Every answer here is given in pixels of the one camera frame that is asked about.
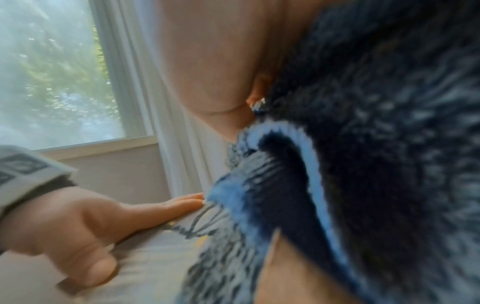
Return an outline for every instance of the window sill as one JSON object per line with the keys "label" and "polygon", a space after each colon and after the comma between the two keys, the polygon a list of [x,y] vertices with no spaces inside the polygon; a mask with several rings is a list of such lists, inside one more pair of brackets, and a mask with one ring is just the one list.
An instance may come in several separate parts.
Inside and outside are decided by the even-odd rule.
{"label": "window sill", "polygon": [[114,151],[127,150],[137,147],[157,144],[156,136],[144,136],[136,138],[124,138],[95,142],[89,144],[73,145],[52,149],[38,150],[44,156],[53,160],[66,160],[78,157],[104,154]]}

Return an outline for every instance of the blanket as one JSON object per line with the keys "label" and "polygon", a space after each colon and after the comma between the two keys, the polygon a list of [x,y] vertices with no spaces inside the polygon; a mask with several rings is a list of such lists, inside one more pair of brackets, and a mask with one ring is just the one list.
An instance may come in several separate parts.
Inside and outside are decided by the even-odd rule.
{"label": "blanket", "polygon": [[323,11],[208,200],[181,303],[251,303],[274,229],[366,303],[480,302],[480,2]]}

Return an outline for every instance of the window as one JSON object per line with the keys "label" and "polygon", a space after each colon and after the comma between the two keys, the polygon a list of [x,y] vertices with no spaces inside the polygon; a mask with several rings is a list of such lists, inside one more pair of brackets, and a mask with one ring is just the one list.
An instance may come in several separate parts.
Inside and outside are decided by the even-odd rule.
{"label": "window", "polygon": [[104,1],[91,3],[99,7],[87,0],[0,3],[0,144],[45,149],[148,133],[118,29]]}

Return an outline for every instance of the white wall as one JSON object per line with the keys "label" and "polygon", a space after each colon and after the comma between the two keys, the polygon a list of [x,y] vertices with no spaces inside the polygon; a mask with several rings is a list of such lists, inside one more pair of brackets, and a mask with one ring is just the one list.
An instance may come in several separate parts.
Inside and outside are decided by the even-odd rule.
{"label": "white wall", "polygon": [[[158,147],[147,146],[66,161],[79,169],[82,187],[125,203],[161,202],[170,197]],[[67,304],[57,292],[62,280],[43,257],[0,256],[1,304]]]}

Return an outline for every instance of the knit fabric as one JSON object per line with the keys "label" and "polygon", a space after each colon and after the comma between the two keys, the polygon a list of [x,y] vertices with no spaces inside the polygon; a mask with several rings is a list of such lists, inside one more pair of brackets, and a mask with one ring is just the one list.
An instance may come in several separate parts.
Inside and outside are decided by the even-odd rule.
{"label": "knit fabric", "polygon": [[180,302],[251,303],[279,227],[366,303],[480,303],[479,30],[476,0],[324,11],[208,196],[232,224]]}

